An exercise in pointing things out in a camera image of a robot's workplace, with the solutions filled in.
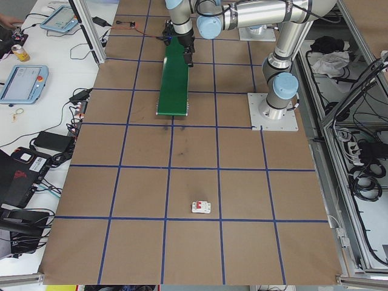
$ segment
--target green conveyor belt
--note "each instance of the green conveyor belt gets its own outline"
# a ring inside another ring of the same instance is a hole
[[[187,116],[189,67],[184,62],[183,51],[177,38],[172,38],[166,47],[157,115]]]

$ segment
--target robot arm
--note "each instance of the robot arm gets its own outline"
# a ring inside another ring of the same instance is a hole
[[[183,57],[189,67],[193,67],[192,56],[194,49],[194,30],[191,14],[194,13],[192,0],[166,0],[171,22],[166,23],[163,35],[177,36],[179,43],[184,47]]]
[[[227,5],[221,5],[221,0],[166,0],[185,52],[194,51],[192,13],[199,14],[196,24],[206,39],[216,38],[223,30],[284,22],[276,47],[263,64],[270,93],[259,109],[272,120],[284,116],[298,90],[298,80],[289,72],[307,23],[326,15],[335,4],[336,0],[245,0]]]

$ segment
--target tablet screen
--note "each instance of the tablet screen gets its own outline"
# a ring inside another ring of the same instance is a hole
[[[44,25],[47,27],[64,29],[74,19],[74,12],[71,8],[63,7],[53,15]]]
[[[13,73],[3,100],[28,100],[41,68],[19,67]]]

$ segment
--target soda can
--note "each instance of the soda can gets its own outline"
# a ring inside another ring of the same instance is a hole
[[[30,56],[25,51],[25,49],[20,44],[15,44],[12,46],[12,52],[21,62],[27,62],[30,59]]]

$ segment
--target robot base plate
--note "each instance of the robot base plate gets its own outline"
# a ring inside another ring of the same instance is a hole
[[[262,100],[267,98],[266,93],[248,93],[250,123],[252,130],[263,130],[270,132],[297,132],[295,112],[287,111],[286,115],[280,120],[269,120],[263,117],[259,112],[259,105]]]
[[[265,41],[265,42],[275,42],[276,36],[273,29],[267,28],[260,35],[254,35],[249,33],[246,27],[238,29],[240,35],[240,41]]]

